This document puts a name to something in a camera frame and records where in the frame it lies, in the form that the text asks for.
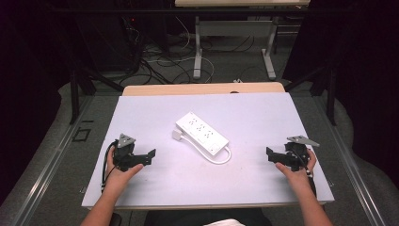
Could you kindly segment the white power strip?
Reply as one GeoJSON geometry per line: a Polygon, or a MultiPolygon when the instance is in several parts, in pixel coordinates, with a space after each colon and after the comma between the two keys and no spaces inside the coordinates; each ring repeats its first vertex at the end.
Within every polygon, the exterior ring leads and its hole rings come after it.
{"type": "Polygon", "coordinates": [[[176,125],[192,141],[212,156],[218,154],[229,144],[224,136],[193,112],[189,112],[177,120],[176,125]]]}

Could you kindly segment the person's white shirt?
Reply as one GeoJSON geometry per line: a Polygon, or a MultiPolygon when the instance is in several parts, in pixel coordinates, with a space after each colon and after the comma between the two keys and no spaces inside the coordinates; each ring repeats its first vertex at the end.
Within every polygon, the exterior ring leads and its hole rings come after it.
{"type": "Polygon", "coordinates": [[[246,226],[246,225],[236,219],[228,218],[228,219],[215,221],[209,224],[204,224],[203,226],[246,226]]]}

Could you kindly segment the black metal stand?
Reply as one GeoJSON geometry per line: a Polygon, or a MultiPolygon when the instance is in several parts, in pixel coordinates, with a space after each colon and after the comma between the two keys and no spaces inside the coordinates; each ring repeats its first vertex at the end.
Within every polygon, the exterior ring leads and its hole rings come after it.
{"type": "Polygon", "coordinates": [[[92,96],[97,89],[93,84],[93,80],[98,80],[101,83],[109,86],[116,91],[123,91],[124,87],[111,81],[94,70],[83,67],[80,69],[73,69],[70,71],[70,85],[71,85],[71,101],[72,101],[72,118],[70,124],[74,124],[80,115],[79,105],[79,90],[82,90],[86,95],[92,96]]]}
{"type": "Polygon", "coordinates": [[[284,86],[286,91],[290,91],[300,84],[314,79],[314,83],[311,86],[310,93],[312,96],[320,96],[324,90],[327,91],[327,103],[326,103],[326,115],[330,123],[335,126],[335,94],[336,94],[336,79],[337,70],[332,66],[321,66],[311,71],[310,73],[301,75],[294,82],[290,82],[284,86]]]}

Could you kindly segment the metal floor rail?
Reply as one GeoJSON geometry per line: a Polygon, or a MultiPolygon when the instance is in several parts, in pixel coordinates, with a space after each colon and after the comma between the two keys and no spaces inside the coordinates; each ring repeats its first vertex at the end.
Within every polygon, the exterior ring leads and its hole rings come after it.
{"type": "Polygon", "coordinates": [[[388,224],[385,222],[385,219],[381,216],[367,185],[364,183],[359,173],[359,167],[353,157],[353,154],[351,154],[349,148],[344,143],[337,127],[334,126],[327,117],[327,110],[323,98],[316,96],[313,97],[313,101],[315,102],[319,113],[322,115],[324,124],[331,133],[332,140],[335,142],[338,148],[338,156],[343,163],[346,174],[348,175],[351,185],[354,188],[362,209],[371,226],[388,226],[388,224]]]}
{"type": "Polygon", "coordinates": [[[96,99],[83,99],[81,115],[69,123],[65,107],[35,154],[12,199],[17,213],[9,226],[78,226],[88,210],[82,206],[97,159],[96,99]],[[86,142],[73,142],[79,127],[91,130],[86,142]]]}

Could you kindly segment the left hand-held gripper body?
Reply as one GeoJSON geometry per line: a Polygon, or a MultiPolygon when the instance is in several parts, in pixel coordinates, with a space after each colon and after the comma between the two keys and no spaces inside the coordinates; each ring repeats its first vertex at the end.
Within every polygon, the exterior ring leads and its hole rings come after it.
{"type": "Polygon", "coordinates": [[[113,153],[113,164],[118,170],[126,171],[138,165],[137,157],[134,155],[136,140],[121,134],[117,147],[113,153]]]}

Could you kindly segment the dark computer tower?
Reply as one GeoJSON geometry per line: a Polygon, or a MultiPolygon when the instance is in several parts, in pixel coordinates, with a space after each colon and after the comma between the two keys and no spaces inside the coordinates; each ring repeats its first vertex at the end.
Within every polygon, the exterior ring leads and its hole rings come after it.
{"type": "Polygon", "coordinates": [[[87,15],[76,22],[98,71],[138,71],[143,36],[126,18],[87,15]]]}

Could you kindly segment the black floor socket frame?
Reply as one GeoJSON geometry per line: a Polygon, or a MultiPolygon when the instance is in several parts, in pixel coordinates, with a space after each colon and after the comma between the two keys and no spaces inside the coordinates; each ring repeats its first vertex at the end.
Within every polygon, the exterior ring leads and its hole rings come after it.
{"type": "Polygon", "coordinates": [[[73,142],[86,142],[91,130],[79,127],[72,137],[73,142]]]}

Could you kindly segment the dark curtain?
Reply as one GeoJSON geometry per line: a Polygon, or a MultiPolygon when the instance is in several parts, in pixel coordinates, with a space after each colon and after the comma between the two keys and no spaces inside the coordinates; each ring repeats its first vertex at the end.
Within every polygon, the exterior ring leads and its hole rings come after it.
{"type": "Polygon", "coordinates": [[[305,18],[282,77],[294,82],[325,63],[348,28],[336,98],[353,122],[353,151],[399,187],[399,0],[311,0],[310,8],[353,12],[305,18]]]}
{"type": "Polygon", "coordinates": [[[67,82],[37,0],[0,0],[0,205],[52,125],[67,82]]]}

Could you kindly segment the person's left hand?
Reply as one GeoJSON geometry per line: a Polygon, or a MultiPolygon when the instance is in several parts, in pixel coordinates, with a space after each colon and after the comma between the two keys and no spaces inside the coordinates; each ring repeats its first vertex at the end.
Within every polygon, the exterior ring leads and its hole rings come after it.
{"type": "Polygon", "coordinates": [[[121,171],[114,165],[113,152],[110,152],[107,156],[104,193],[121,193],[127,187],[129,181],[143,168],[142,164],[138,164],[126,171],[121,171]]]}

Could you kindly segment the white desk with metal legs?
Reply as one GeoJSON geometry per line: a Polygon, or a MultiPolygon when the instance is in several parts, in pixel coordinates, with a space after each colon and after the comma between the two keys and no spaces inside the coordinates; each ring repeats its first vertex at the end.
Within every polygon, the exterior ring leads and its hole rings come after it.
{"type": "MultiPolygon", "coordinates": [[[[175,0],[175,6],[179,8],[193,9],[215,9],[220,12],[222,9],[301,9],[307,6],[311,0],[175,0]]],[[[271,60],[271,52],[277,29],[279,16],[267,16],[265,19],[257,20],[255,17],[245,19],[201,19],[195,17],[195,43],[196,55],[194,61],[193,78],[200,79],[201,63],[203,60],[202,37],[266,37],[268,42],[262,49],[263,62],[266,75],[269,79],[275,80],[276,73],[271,60]]]]}

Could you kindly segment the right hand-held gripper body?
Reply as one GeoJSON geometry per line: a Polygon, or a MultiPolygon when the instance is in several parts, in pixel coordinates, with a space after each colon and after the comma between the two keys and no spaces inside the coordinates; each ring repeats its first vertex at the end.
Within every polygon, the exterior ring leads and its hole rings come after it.
{"type": "Polygon", "coordinates": [[[307,153],[308,145],[319,147],[320,144],[303,136],[288,137],[289,142],[285,144],[285,151],[291,157],[287,164],[291,171],[298,171],[305,168],[310,156],[307,153]]]}

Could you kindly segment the person's right hand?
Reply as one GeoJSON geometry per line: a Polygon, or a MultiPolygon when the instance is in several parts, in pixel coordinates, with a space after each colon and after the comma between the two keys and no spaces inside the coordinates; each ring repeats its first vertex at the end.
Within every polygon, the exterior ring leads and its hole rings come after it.
{"type": "Polygon", "coordinates": [[[299,171],[291,171],[281,163],[275,164],[275,167],[287,178],[294,191],[312,191],[311,179],[313,177],[313,168],[316,164],[316,157],[310,149],[307,150],[307,153],[310,156],[307,167],[299,171]]]}

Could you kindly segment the white table board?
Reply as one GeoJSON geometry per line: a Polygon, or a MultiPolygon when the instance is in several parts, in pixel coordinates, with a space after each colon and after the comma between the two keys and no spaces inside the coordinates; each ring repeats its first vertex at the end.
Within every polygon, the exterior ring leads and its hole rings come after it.
{"type": "Polygon", "coordinates": [[[156,150],[152,163],[120,196],[120,209],[197,209],[295,204],[284,175],[269,162],[266,147],[284,150],[288,137],[306,131],[285,92],[215,95],[121,96],[104,144],[120,134],[136,139],[135,152],[156,150]],[[218,163],[205,160],[172,131],[193,112],[229,141],[218,163]]]}

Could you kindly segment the person's dark pants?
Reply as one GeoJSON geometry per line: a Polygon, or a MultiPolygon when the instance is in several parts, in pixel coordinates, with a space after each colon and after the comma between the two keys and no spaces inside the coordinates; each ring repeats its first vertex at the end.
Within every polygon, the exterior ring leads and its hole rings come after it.
{"type": "Polygon", "coordinates": [[[144,226],[203,226],[228,218],[246,226],[272,226],[260,208],[149,211],[144,226]]]}

